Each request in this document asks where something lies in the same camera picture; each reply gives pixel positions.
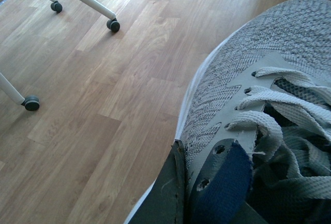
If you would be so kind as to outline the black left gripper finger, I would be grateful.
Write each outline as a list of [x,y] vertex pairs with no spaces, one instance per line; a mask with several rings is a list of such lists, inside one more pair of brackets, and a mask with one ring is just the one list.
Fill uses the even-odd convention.
[[183,223],[185,205],[185,155],[174,141],[163,167],[127,217],[127,223]]

